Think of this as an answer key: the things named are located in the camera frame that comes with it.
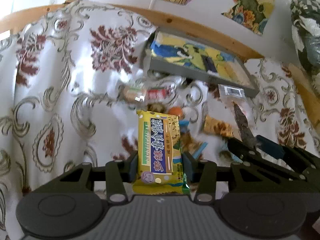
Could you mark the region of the wooden bed frame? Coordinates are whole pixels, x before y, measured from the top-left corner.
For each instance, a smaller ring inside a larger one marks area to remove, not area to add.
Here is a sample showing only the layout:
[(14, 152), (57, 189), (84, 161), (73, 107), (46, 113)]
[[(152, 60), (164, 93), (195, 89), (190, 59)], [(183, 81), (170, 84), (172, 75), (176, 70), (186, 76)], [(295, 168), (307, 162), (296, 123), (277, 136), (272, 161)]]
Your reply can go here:
[[(62, 4), (45, 5), (30, 9), (13, 12), (1, 19), (1, 33), (9, 31), (11, 34), (16, 34), (24, 28), (28, 23), (38, 20), (41, 16), (48, 12), (54, 12), (59, 8), (63, 8), (74, 0), (66, 0)], [(156, 10), (143, 9), (128, 5), (116, 5), (117, 7), (131, 10), (145, 16), (152, 23), (159, 27), (165, 27), (169, 30), (181, 31), (184, 34), (190, 35), (193, 38), (202, 38), (206, 41), (213, 42), (225, 48), (228, 52), (235, 53), (241, 60), (259, 59), (269, 57), (266, 53), (258, 53), (251, 47), (215, 30), (199, 23), (187, 20), (185, 18), (174, 16), (165, 12)], [(319, 97), (313, 92), (310, 82), (303, 73), (302, 68), (294, 64), (289, 64), (288, 69), (292, 74), (295, 85), (303, 100), (307, 115), (313, 127), (319, 130)]]

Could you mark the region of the floral bed cover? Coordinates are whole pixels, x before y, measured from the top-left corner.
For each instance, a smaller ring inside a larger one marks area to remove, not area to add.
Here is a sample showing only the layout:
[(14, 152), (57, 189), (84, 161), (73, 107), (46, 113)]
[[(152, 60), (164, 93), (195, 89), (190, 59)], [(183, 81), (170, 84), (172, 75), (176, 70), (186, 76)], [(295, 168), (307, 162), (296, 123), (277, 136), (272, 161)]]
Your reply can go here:
[[(158, 28), (131, 10), (77, 0), (1, 41), (1, 239), (319, 239), (319, 204), (232, 190), (240, 159), (229, 138), (202, 128), (210, 115), (238, 129), (233, 103), (220, 100), (218, 85), (151, 71), (145, 48)], [(288, 64), (243, 62), (259, 93), (236, 104), (256, 140), (319, 157)], [(172, 94), (130, 103), (125, 85)], [(127, 203), (109, 203), (105, 165), (138, 152), (137, 111), (168, 114), (175, 106), (191, 136), (208, 143), (215, 201), (195, 203), (198, 183), (184, 173), (189, 194), (136, 194), (135, 180), (124, 183)]]

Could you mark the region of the yellow biscuit packet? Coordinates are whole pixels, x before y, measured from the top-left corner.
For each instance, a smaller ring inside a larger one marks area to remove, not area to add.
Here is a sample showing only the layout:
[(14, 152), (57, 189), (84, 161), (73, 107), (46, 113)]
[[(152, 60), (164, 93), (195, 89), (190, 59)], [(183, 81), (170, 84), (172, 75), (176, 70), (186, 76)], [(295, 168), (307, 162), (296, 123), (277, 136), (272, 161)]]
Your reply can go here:
[(179, 119), (175, 115), (137, 111), (138, 170), (136, 194), (189, 194), (184, 174)]

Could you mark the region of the clear wrapped pastry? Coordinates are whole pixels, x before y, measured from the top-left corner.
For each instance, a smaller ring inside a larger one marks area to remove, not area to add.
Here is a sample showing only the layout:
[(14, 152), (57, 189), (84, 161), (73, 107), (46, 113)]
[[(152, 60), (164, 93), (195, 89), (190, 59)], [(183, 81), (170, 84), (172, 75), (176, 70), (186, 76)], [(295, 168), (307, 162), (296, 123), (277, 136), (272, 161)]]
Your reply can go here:
[(143, 85), (125, 85), (122, 90), (123, 98), (130, 103), (145, 101), (147, 89)]

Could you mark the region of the clear packet white label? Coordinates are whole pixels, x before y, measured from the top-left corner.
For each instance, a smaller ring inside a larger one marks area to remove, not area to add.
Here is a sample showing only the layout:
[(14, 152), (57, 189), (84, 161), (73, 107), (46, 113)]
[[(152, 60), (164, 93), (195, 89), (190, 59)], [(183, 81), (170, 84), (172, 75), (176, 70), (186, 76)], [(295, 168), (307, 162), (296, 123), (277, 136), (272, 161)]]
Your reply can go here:
[(246, 100), (244, 90), (242, 88), (218, 85), (220, 100), (224, 103), (237, 103)]

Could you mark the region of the checkered fabric bundle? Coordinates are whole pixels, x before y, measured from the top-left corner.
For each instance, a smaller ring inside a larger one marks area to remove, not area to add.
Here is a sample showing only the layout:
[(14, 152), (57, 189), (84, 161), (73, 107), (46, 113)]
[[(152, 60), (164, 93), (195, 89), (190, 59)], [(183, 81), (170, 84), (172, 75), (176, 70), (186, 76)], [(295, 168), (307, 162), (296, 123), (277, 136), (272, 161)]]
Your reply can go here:
[(319, 0), (292, 0), (292, 39), (305, 71), (319, 74)]

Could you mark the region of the blue snack wrapper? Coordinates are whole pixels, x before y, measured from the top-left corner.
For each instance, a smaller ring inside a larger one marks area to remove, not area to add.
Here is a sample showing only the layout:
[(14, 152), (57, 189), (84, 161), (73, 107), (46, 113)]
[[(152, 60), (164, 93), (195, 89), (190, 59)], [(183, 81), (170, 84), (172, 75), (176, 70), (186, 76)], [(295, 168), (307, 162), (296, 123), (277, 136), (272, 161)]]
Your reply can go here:
[(180, 120), (180, 144), (182, 153), (189, 152), (195, 160), (203, 159), (203, 150), (208, 145), (207, 142), (200, 142), (191, 136), (189, 121)]

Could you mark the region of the grey tray with painting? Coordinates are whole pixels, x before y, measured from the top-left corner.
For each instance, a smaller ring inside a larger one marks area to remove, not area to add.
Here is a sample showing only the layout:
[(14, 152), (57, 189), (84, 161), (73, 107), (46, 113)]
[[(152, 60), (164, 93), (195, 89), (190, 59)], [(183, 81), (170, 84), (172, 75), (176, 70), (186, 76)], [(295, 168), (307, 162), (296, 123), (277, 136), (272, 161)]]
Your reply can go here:
[[(149, 69), (169, 75), (178, 75), (188, 79), (204, 81), (212, 85), (227, 85), (242, 88), (245, 96), (254, 98), (259, 88), (246, 69), (244, 62), (234, 53), (202, 38), (193, 38), (180, 31), (158, 28), (148, 39), (145, 53), (150, 60)], [(223, 79), (219, 73), (206, 71), (201, 55), (212, 58), (216, 70), (217, 64), (231, 61), (240, 64), (250, 79), (251, 87), (246, 87)]]

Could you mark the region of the landscape wall painting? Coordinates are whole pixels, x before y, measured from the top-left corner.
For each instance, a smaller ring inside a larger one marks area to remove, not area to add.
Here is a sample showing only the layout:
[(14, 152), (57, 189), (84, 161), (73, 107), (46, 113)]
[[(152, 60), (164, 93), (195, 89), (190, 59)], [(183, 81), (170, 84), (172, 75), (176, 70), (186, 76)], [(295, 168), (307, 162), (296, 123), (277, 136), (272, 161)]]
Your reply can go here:
[(222, 15), (257, 35), (263, 35), (275, 0), (233, 0), (234, 5)]

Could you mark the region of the yellow cartoon snack packet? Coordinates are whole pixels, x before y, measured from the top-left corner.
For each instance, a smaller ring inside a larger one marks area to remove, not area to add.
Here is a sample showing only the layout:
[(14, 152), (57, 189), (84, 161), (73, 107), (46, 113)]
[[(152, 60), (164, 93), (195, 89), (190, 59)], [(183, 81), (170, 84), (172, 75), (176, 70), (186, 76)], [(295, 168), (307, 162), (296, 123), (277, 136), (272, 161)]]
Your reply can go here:
[(203, 122), (202, 131), (206, 134), (217, 135), (225, 138), (239, 138), (238, 129), (225, 121), (206, 115)]

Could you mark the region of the red white snack packet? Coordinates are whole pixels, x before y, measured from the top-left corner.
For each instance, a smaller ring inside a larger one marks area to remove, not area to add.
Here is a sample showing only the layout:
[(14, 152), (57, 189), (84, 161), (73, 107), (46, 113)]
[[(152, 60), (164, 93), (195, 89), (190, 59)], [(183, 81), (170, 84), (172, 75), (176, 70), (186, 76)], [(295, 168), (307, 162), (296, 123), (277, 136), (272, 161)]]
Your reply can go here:
[(161, 101), (169, 96), (171, 96), (172, 91), (171, 88), (169, 87), (156, 87), (156, 88), (149, 88), (147, 90), (147, 97), (148, 100), (151, 101)]

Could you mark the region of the dark blue snack bar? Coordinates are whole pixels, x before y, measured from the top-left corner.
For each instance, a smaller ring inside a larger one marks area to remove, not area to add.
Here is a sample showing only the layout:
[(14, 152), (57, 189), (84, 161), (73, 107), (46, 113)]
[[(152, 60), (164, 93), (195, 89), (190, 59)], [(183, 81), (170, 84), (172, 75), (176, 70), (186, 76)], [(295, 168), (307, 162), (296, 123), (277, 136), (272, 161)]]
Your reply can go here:
[(214, 64), (214, 62), (213, 62), (211, 57), (205, 56), (205, 55), (201, 55), (201, 58), (202, 58), (202, 62), (204, 64), (204, 67), (205, 67), (207, 72), (211, 71), (213, 73), (217, 73), (215, 64)]

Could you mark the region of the orange mandarin fruit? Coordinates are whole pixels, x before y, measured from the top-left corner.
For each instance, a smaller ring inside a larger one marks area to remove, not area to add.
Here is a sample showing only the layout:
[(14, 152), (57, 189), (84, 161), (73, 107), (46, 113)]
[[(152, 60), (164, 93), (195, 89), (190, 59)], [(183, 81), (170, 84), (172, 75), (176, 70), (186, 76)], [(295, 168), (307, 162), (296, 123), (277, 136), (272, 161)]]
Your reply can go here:
[(185, 118), (184, 111), (181, 107), (175, 106), (168, 110), (168, 114), (177, 116), (180, 120)]

